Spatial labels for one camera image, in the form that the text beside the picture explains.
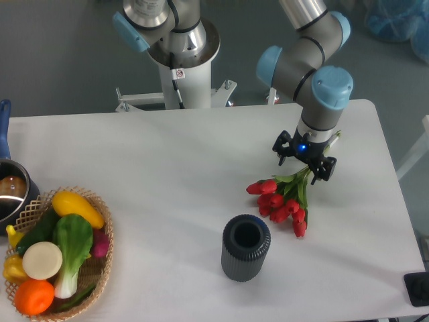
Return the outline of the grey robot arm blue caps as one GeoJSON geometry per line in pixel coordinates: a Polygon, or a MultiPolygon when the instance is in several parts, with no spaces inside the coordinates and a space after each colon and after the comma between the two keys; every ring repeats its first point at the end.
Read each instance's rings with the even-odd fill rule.
{"type": "MultiPolygon", "coordinates": [[[[302,108],[294,133],[283,131],[273,150],[280,160],[294,157],[307,164],[315,180],[328,180],[336,159],[325,154],[353,79],[326,61],[348,40],[351,27],[341,13],[323,1],[282,1],[282,9],[298,34],[288,50],[269,47],[256,73],[302,108]]],[[[147,52],[158,64],[167,109],[207,109],[214,105],[211,62],[219,52],[216,27],[200,13],[199,1],[124,1],[113,16],[123,41],[147,52]]]]}

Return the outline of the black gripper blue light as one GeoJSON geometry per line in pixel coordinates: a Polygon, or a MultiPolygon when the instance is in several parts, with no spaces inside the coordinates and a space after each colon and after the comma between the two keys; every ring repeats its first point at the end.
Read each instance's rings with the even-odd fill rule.
{"type": "Polygon", "coordinates": [[[295,157],[306,163],[314,175],[310,183],[314,185],[318,180],[328,181],[336,166],[337,159],[335,157],[324,155],[327,145],[327,140],[324,142],[310,141],[307,133],[301,135],[296,130],[292,137],[284,130],[275,140],[272,150],[278,155],[279,166],[289,157],[295,157]]]}

